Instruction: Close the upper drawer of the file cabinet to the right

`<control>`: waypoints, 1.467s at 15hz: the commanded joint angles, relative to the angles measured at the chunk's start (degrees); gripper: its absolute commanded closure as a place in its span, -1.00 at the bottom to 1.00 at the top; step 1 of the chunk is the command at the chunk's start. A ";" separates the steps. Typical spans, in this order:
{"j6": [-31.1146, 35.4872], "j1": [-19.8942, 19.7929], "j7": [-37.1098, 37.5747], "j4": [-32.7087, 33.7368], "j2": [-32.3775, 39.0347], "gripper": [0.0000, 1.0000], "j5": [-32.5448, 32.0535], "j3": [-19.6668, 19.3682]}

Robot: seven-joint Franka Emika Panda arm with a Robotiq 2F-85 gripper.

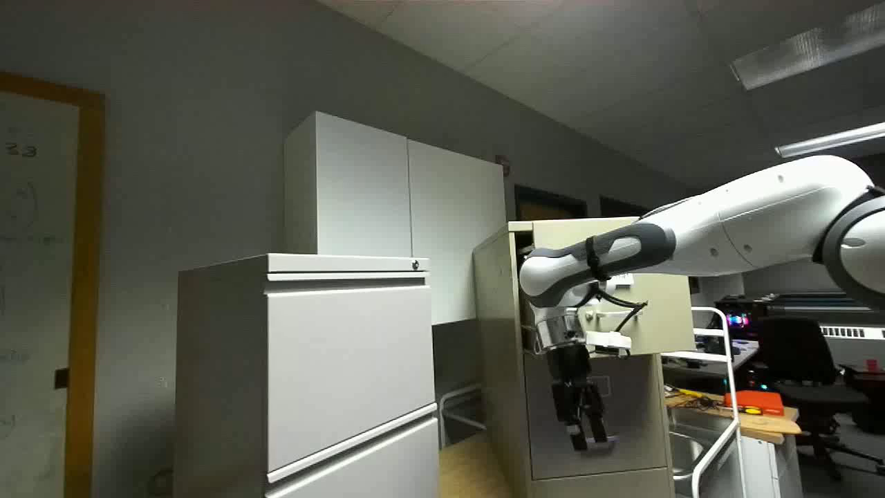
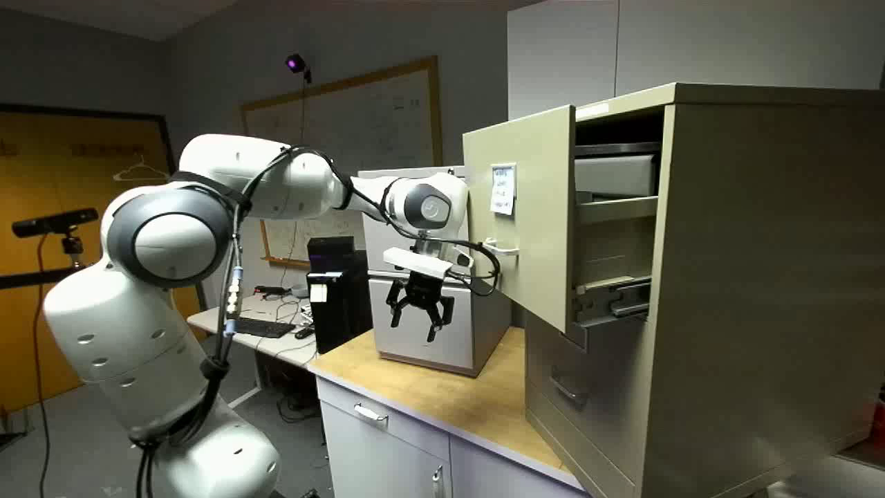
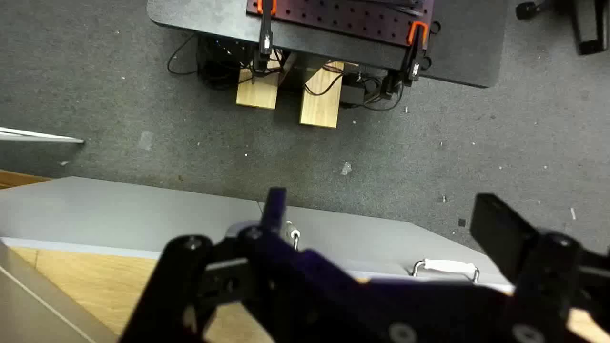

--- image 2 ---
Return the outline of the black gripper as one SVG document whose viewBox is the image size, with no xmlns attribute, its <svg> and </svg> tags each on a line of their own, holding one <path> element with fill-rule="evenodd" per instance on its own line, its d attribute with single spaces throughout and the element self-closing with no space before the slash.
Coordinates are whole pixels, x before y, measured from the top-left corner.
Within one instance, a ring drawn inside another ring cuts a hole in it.
<svg viewBox="0 0 885 498">
<path fill-rule="evenodd" d="M 420 308 L 430 310 L 432 326 L 427 344 L 435 344 L 437 331 L 450 323 L 450 301 L 443 297 L 443 281 L 427 274 L 410 274 L 405 281 L 396 286 L 396 294 L 387 297 L 391 308 L 391 326 L 401 323 L 401 308 Z"/>
</svg>

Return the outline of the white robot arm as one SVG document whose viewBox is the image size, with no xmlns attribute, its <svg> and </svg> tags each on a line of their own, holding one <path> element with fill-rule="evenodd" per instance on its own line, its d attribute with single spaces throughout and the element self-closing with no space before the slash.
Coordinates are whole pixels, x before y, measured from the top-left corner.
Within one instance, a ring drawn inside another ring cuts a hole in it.
<svg viewBox="0 0 885 498">
<path fill-rule="evenodd" d="M 44 299 L 51 331 L 142 447 L 137 498 L 272 498 L 280 450 L 219 395 L 242 315 L 242 221 L 361 211 L 437 240 L 459 230 L 467 186 L 347 178 L 320 153 L 204 133 L 179 172 L 119 193 L 102 258 Z"/>
</svg>

